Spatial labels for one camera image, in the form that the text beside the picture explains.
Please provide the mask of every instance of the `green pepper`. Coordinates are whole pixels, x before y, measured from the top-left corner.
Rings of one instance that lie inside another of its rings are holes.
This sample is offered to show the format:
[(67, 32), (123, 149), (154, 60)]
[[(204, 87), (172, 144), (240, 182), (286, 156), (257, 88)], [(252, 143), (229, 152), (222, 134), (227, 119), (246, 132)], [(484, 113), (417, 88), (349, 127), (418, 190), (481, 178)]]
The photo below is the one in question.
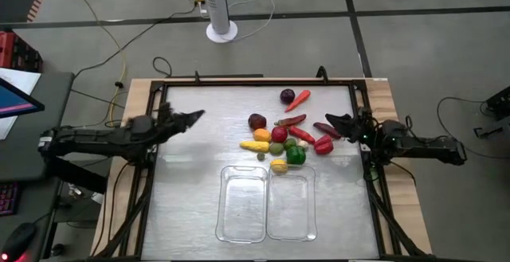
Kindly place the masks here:
[(303, 147), (290, 147), (287, 150), (287, 163), (303, 164), (306, 160), (306, 154)]

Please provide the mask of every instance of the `monitor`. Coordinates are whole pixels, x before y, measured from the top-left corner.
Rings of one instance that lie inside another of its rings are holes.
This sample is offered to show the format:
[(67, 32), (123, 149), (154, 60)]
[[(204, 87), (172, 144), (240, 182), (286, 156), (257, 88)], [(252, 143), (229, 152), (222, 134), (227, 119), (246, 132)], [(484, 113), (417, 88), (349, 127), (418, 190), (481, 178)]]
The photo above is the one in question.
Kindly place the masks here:
[(44, 109), (45, 105), (0, 78), (0, 118), (44, 111)]

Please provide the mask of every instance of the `toy fruit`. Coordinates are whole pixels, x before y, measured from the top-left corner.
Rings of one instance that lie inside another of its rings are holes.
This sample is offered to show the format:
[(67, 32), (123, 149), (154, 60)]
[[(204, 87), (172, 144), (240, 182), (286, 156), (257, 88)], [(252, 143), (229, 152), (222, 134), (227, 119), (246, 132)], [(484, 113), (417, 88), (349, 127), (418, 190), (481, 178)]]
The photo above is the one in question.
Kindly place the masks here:
[(291, 147), (297, 146), (297, 142), (295, 139), (287, 139), (284, 143), (284, 149), (287, 151)]
[(263, 115), (259, 114), (251, 114), (248, 118), (248, 125), (252, 128), (252, 130), (256, 130), (259, 128), (265, 128), (267, 124), (267, 120)]
[(283, 143), (274, 143), (271, 146), (269, 146), (269, 152), (272, 155), (280, 155), (284, 152), (284, 145)]
[(276, 174), (284, 174), (288, 170), (287, 163), (283, 159), (275, 159), (271, 162), (271, 170)]
[(303, 147), (290, 147), (287, 150), (287, 163), (303, 164), (306, 160), (306, 154)]
[(287, 129), (284, 127), (274, 127), (271, 131), (273, 142), (282, 143), (287, 139)]
[(280, 100), (283, 104), (290, 104), (294, 101), (296, 94), (291, 89), (285, 89), (280, 93)]
[(269, 151), (269, 143), (268, 142), (240, 142), (239, 146), (250, 151), (256, 152), (268, 152)]
[(271, 133), (265, 129), (256, 129), (253, 132), (253, 139), (258, 142), (271, 142)]
[(300, 139), (299, 142), (297, 142), (297, 145), (299, 147), (303, 147), (305, 151), (308, 149), (308, 143), (302, 139)]

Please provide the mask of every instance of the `keyboard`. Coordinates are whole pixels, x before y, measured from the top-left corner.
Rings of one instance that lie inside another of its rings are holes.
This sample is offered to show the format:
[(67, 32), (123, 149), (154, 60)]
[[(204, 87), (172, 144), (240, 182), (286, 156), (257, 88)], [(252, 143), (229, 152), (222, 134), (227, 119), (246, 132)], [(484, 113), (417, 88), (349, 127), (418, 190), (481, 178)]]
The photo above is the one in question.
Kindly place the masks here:
[(17, 182), (0, 183), (0, 217), (16, 213), (19, 197)]

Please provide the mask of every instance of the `red box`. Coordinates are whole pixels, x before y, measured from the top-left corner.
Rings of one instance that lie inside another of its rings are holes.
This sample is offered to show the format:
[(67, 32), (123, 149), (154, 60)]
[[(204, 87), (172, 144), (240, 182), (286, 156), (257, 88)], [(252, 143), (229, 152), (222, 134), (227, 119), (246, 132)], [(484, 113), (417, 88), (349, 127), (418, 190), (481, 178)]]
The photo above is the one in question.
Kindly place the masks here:
[(14, 32), (0, 32), (0, 68), (42, 72), (42, 58)]

